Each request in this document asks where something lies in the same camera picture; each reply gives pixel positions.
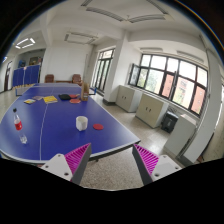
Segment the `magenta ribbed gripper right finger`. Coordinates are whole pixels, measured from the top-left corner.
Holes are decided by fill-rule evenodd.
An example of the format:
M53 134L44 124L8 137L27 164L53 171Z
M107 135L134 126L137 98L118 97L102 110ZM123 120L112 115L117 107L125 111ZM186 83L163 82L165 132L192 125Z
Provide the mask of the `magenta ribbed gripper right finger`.
M158 156L137 144L133 145L132 154L144 185L181 170L168 155Z

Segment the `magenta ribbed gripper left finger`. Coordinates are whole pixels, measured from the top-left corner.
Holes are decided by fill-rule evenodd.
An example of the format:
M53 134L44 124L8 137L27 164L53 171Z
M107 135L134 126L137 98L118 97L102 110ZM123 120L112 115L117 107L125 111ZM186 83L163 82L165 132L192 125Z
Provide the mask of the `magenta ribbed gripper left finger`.
M56 154L42 169L79 185L91 153L91 144L87 143L65 155Z

